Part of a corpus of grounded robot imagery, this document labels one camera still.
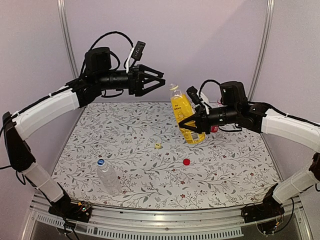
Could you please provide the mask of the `yellow juice bottle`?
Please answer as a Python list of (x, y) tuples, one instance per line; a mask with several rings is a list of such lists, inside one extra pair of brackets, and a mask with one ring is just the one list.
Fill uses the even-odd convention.
[[(192, 116), (194, 110), (186, 94), (181, 91), (176, 83), (169, 85), (170, 101), (177, 124)], [(204, 133), (196, 133), (189, 129), (179, 128), (188, 144), (199, 144), (205, 139)]]

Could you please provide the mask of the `clear bottle red label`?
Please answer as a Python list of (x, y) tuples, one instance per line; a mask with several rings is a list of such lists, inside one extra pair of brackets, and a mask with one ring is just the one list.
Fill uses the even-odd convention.
[[(219, 98), (216, 100), (216, 103), (214, 103), (212, 105), (213, 108), (219, 108), (219, 107), (222, 107), (222, 106), (223, 105), (222, 105), (221, 100)], [(216, 133), (218, 130), (219, 130), (219, 126), (215, 125), (215, 126), (211, 127), (210, 131), (211, 131), (211, 133)]]

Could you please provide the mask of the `red bottle cap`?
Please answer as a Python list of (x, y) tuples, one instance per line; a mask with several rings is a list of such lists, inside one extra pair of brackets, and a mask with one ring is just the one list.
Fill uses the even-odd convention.
[(189, 166), (191, 164), (191, 161), (188, 158), (185, 158), (182, 162), (185, 166)]

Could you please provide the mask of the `beige bottle cap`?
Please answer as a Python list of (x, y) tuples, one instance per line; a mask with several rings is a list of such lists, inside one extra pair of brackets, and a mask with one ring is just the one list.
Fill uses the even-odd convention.
[(159, 150), (159, 149), (162, 148), (162, 144), (161, 144), (161, 143), (156, 143), (156, 144), (154, 145), (154, 147)]

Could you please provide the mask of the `clear bottle blue cap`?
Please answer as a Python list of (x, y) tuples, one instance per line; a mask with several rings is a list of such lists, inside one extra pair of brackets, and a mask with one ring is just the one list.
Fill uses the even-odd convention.
[(116, 196), (121, 193), (121, 184), (114, 168), (104, 159), (96, 162), (97, 175), (100, 178), (105, 192), (109, 195)]

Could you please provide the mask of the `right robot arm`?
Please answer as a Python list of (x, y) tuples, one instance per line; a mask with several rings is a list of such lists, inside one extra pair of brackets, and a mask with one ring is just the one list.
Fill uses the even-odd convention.
[(291, 140), (314, 151), (311, 165), (273, 186), (259, 206), (262, 218), (269, 218), (291, 197), (320, 182), (320, 125), (284, 113), (269, 103), (248, 101), (244, 85), (239, 81), (220, 83), (221, 107), (208, 108), (201, 97), (202, 90), (190, 87), (187, 94), (197, 105), (195, 113), (178, 125), (195, 133), (209, 134), (212, 126), (237, 124), (239, 127)]

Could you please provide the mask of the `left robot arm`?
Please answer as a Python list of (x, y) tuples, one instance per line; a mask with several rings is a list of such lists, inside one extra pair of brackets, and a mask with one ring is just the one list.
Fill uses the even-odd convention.
[(32, 183), (63, 216), (74, 213), (74, 205), (63, 188), (37, 162), (26, 140), (38, 129), (65, 113), (83, 108), (103, 91), (128, 90), (144, 96), (165, 85), (164, 73), (143, 64), (126, 64), (124, 70), (112, 68), (109, 47), (91, 48), (84, 55), (84, 73), (14, 114), (2, 116), (4, 144), (10, 166)]

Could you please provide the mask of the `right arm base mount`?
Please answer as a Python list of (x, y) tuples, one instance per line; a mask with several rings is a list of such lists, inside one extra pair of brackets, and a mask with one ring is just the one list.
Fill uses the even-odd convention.
[(241, 209), (241, 217), (245, 223), (251, 223), (283, 215), (285, 210), (281, 203), (278, 203), (269, 195), (262, 200), (262, 203), (249, 203)]

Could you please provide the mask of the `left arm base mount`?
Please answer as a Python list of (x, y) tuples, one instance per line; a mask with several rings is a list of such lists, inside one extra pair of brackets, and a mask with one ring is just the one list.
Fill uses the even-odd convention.
[(60, 186), (63, 195), (57, 202), (49, 201), (49, 214), (61, 217), (67, 220), (88, 223), (92, 214), (92, 205), (87, 201), (72, 202), (67, 192)]

